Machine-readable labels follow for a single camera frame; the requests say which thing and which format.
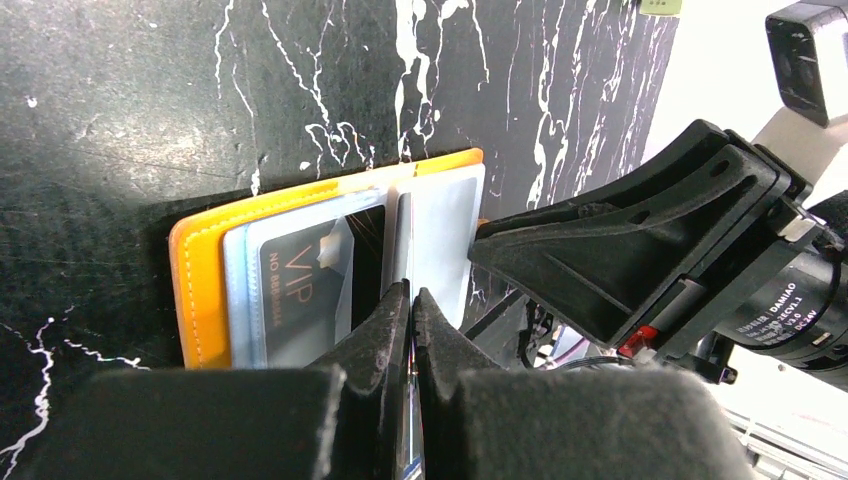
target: black marble table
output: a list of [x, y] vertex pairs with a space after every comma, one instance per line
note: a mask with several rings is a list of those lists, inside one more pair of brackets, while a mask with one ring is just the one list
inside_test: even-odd
[[[598, 187], [641, 160], [675, 28], [629, 0], [5, 2], [0, 476], [92, 374], [180, 365], [180, 217], [469, 146], [486, 218]], [[502, 295], [475, 271], [467, 321]]]

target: screw hole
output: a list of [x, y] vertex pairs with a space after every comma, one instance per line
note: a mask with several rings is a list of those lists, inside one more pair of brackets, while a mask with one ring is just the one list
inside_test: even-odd
[[727, 168], [729, 166], [730, 166], [730, 162], [728, 162], [727, 160], [724, 160], [724, 161], [717, 163], [716, 166], [713, 167], [712, 170], [710, 170], [710, 176], [711, 177], [717, 177], [717, 176], [721, 175], [722, 173], [724, 173], [725, 170], [727, 170]]
[[641, 225], [645, 220], [648, 219], [648, 217], [650, 215], [651, 215], [651, 212], [649, 212], [647, 210], [643, 210], [643, 211], [637, 213], [636, 215], [633, 215], [629, 219], [627, 219], [627, 221], [629, 223], [632, 223], [633, 225]]

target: white floor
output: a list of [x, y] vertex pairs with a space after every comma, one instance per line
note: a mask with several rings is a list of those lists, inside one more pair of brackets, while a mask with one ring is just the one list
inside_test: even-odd
[[[765, 17], [786, 0], [687, 0], [648, 135], [645, 160], [702, 118], [747, 139], [782, 106]], [[734, 386], [712, 389], [726, 408], [848, 458], [848, 394], [741, 348]]]

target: black camera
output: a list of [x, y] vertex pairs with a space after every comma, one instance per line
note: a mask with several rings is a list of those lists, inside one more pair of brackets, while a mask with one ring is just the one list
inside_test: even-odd
[[848, 118], [848, 0], [803, 0], [766, 18], [783, 103], [822, 127]]

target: tabletop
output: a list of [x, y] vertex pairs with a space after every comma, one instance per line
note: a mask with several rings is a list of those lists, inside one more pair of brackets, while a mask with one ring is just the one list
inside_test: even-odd
[[[181, 217], [471, 146], [482, 216], [639, 165], [676, 20], [630, 0], [11, 0], [0, 9], [0, 475], [76, 385], [181, 365]], [[472, 274], [467, 321], [503, 296]]]

